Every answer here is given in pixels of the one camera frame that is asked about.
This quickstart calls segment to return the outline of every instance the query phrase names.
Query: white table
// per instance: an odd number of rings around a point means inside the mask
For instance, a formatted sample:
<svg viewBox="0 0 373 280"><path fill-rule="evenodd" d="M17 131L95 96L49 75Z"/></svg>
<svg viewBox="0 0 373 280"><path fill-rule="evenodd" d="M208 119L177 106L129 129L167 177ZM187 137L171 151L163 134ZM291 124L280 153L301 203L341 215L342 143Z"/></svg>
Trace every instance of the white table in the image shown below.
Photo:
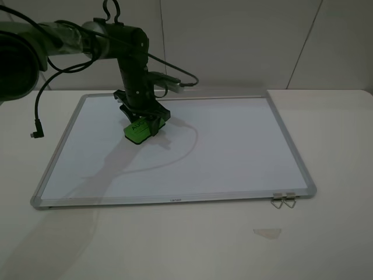
<svg viewBox="0 0 373 280"><path fill-rule="evenodd" d="M318 188L294 209L264 201L36 211L29 200L86 93L44 94L43 139L29 138L36 93L0 106L0 279L373 277L369 93L270 91Z"/></svg>

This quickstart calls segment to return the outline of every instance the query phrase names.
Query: cable connector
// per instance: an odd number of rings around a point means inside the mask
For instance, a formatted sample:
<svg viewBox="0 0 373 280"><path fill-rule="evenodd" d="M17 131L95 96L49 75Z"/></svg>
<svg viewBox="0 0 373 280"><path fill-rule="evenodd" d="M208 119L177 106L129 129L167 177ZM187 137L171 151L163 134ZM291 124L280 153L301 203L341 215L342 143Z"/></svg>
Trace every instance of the cable connector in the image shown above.
<svg viewBox="0 0 373 280"><path fill-rule="evenodd" d="M31 138L43 138L44 137L43 126L41 125L41 122L38 118L35 119L35 127L36 127L36 131L31 133Z"/></svg>

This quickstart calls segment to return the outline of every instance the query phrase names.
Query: whiteboard frame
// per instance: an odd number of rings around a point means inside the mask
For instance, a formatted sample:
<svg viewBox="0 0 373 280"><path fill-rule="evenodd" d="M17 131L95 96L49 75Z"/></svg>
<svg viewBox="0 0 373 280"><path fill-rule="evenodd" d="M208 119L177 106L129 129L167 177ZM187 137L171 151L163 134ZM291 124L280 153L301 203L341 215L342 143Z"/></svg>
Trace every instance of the whiteboard frame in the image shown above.
<svg viewBox="0 0 373 280"><path fill-rule="evenodd" d="M191 95L198 96L198 90L190 90ZM196 99L247 99L247 98L264 98L267 100L269 107L277 121L278 126L281 129L281 132L288 144L288 147L293 155L293 158L302 174L302 177L307 185L307 188L299 189L283 189L276 191L247 191L247 192L224 192L224 193L215 193L215 194L194 194L194 195L185 195L182 199L173 199L174 196L164 196L164 197L136 197L134 198L69 198L69 199L56 199L56 200L42 200L41 196L48 184L48 180L53 172L53 169L59 159L59 156L64 148L64 145L69 137L69 134L74 126L76 119L82 109L87 98L95 97L106 97L112 96L112 93L98 93L98 94L87 94L83 95L78 105L73 112L71 119L68 122L68 125L59 141L55 152L52 155L52 158L33 194L31 197L31 205L38 210L45 210L50 208L77 208L77 207L103 207L103 206L113 206L113 205L146 205L146 204L165 204L165 203L185 203L185 202L207 202L207 201L231 201L231 200L271 200L274 193L282 193L284 196L286 193L295 193L297 199L301 198L311 198L316 192L316 185L311 178L311 175L308 172L298 150L295 146L286 126L283 122L270 94L265 91L262 94L245 94L239 96L222 96L218 94L217 97L176 97L176 98L165 98L162 101L169 100L196 100Z"/></svg>

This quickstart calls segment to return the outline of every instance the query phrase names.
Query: green eraser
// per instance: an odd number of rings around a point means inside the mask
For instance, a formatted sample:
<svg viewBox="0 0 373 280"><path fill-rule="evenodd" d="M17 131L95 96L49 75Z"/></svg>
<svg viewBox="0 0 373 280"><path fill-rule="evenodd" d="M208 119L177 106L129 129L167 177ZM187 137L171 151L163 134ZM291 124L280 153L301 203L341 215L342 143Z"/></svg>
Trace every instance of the green eraser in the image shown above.
<svg viewBox="0 0 373 280"><path fill-rule="evenodd" d="M163 127L166 122L161 119L159 128ZM149 126L147 125L145 118L142 117L137 121L133 122L124 129L124 135L131 142L139 145L150 137Z"/></svg>

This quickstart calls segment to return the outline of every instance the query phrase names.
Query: metal clip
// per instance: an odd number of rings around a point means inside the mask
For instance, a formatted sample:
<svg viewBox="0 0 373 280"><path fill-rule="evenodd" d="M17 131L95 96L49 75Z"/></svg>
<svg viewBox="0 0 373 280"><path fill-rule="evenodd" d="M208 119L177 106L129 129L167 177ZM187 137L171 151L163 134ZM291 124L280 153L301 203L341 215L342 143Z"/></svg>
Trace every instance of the metal clip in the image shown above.
<svg viewBox="0 0 373 280"><path fill-rule="evenodd" d="M286 193L286 197L283 199L283 202L291 209L294 208L297 201L295 200L296 195L293 192Z"/></svg>
<svg viewBox="0 0 373 280"><path fill-rule="evenodd" d="M277 192L277 193L273 194L273 198L270 201L270 203L272 203L272 205L274 207L276 207L277 209L280 209L282 207L282 205L284 204L284 201L282 199L282 193Z"/></svg>

